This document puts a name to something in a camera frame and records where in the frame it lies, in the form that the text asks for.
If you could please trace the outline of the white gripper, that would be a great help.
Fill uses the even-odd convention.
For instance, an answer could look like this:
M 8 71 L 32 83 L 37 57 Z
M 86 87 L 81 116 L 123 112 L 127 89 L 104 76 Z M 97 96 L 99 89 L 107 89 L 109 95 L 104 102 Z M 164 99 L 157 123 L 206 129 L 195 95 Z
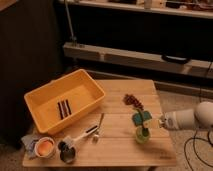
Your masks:
M 168 130 L 175 128 L 175 115 L 172 112 L 164 113 L 160 118 L 161 126 Z M 160 127 L 158 119 L 149 119 L 143 122 L 145 128 L 158 129 Z

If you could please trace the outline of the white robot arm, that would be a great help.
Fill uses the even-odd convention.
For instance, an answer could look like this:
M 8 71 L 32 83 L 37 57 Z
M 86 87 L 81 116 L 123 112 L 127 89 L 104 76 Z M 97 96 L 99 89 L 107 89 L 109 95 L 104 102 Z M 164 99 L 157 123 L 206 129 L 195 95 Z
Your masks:
M 164 113 L 143 122 L 145 128 L 177 130 L 213 130 L 213 102 L 204 101 L 195 108 Z

